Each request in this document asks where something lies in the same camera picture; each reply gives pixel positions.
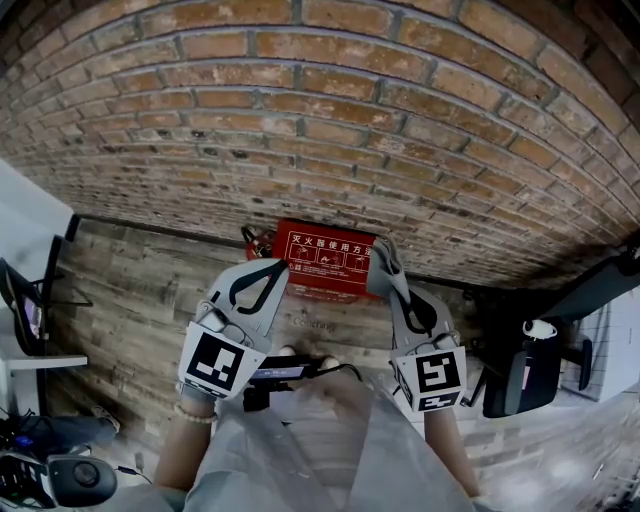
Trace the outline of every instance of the cable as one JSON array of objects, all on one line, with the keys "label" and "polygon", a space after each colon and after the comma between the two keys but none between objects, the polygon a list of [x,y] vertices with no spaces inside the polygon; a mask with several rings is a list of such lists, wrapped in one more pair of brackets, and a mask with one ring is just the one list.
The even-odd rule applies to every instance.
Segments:
[{"label": "cable", "polygon": [[144,478],[147,482],[151,483],[151,480],[149,480],[146,476],[144,476],[142,473],[139,473],[138,471],[136,471],[135,469],[131,469],[131,468],[127,468],[125,466],[118,466],[116,468],[116,471],[120,471],[120,473],[124,473],[125,475],[135,475],[135,476],[141,476],[142,478]]},{"label": "cable", "polygon": [[319,377],[320,375],[326,375],[327,373],[331,373],[331,372],[337,372],[338,370],[342,370],[343,368],[349,368],[353,373],[356,374],[356,377],[358,378],[358,380],[362,382],[362,375],[360,375],[360,372],[358,371],[358,369],[352,364],[340,364],[335,368],[329,368],[328,370],[321,370],[318,373],[316,373],[316,377]]}]

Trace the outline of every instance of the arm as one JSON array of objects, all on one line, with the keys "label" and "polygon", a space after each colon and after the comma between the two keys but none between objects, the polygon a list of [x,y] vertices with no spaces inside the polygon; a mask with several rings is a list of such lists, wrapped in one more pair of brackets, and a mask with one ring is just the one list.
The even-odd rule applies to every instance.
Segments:
[{"label": "arm", "polygon": [[[214,412],[213,404],[185,395],[180,400],[180,407],[187,414],[201,418],[209,418]],[[196,480],[210,439],[211,425],[176,416],[160,454],[154,485],[189,491]]]},{"label": "arm", "polygon": [[480,486],[462,444],[453,409],[425,413],[424,438],[467,495],[480,496]]}]

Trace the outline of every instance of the red sign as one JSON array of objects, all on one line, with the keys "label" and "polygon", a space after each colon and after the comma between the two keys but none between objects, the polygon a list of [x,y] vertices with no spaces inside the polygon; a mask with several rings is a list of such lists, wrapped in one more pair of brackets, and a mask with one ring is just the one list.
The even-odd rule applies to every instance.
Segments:
[{"label": "red sign", "polygon": [[273,251],[289,262],[288,289],[295,295],[353,302],[367,294],[371,247],[376,235],[283,219]]}]

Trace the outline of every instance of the fire extinguisher sign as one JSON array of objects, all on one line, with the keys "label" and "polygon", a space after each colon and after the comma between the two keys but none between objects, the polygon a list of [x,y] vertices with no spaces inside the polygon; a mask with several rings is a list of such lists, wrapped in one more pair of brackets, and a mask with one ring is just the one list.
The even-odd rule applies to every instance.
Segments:
[{"label": "fire extinguisher sign", "polygon": [[274,256],[287,260],[292,283],[366,295],[374,240],[368,233],[283,220]]}]

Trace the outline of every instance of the beaded bracelet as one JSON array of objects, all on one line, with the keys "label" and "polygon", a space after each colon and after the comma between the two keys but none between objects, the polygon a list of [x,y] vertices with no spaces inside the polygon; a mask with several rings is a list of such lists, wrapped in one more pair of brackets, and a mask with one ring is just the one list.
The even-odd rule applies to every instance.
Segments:
[{"label": "beaded bracelet", "polygon": [[193,416],[191,414],[187,414],[184,412],[180,404],[175,404],[173,406],[173,412],[175,412],[182,419],[190,421],[192,423],[202,423],[203,425],[211,425],[214,421],[218,419],[218,415],[214,412],[213,416],[209,416],[208,418],[202,418],[200,416]]}]

